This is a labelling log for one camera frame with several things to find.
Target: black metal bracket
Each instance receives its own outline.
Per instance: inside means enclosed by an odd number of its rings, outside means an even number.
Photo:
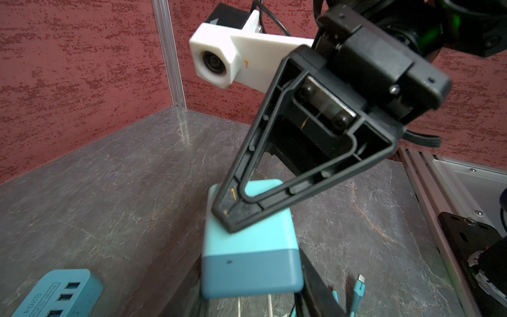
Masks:
[[[468,218],[450,213],[440,213],[438,218],[442,231],[470,286],[470,291],[482,316],[506,316],[507,307],[502,306],[502,304],[481,289],[474,278],[476,272],[474,272],[474,269],[468,263],[468,258],[472,254],[492,247],[502,239],[501,235],[490,225],[474,220],[471,221]],[[505,262],[498,261],[495,265],[500,268],[500,271],[504,271]]]
[[[446,75],[346,6],[324,14],[319,23],[314,48],[300,46],[281,62],[216,196],[212,212],[229,232],[387,158],[404,125],[438,108],[450,91]],[[250,197],[245,187],[264,152],[276,155],[296,177]]]

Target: power strip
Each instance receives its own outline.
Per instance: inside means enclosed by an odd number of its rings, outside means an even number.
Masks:
[[[12,317],[87,317],[102,288],[89,270],[53,270],[37,282]]]

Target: blue usb cable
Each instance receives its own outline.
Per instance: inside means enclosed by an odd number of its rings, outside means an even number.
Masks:
[[[350,317],[354,317],[359,307],[359,302],[365,295],[365,277],[359,274],[354,286],[354,300],[352,301],[352,308],[350,309]]]

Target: small hole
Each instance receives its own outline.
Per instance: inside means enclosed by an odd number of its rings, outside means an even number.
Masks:
[[[81,284],[81,282],[72,282],[72,283],[69,283],[69,284],[67,284],[66,289],[76,289],[76,288],[78,288],[79,284]]]
[[[58,317],[63,313],[63,310],[50,310],[46,317]]]
[[[463,232],[460,232],[459,235],[461,236],[461,239],[463,239],[463,241],[468,242],[468,239],[466,238],[466,235]]]
[[[58,300],[70,300],[72,297],[72,294],[61,294],[60,297],[58,297]]]

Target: red textured wall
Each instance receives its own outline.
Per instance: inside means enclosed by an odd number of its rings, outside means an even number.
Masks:
[[[171,105],[151,0],[0,0],[0,183]]]
[[[188,41],[219,0],[169,2],[188,108],[251,123],[264,94],[237,83],[222,90],[195,75]],[[223,2],[242,10],[248,10],[251,4],[249,0]],[[265,4],[293,36],[315,37],[312,0]],[[268,33],[281,34],[269,18],[265,20]],[[419,118],[410,128],[443,137],[443,146],[434,150],[435,154],[507,168],[507,53],[482,59],[443,50],[434,64],[452,76],[454,89],[438,112]]]

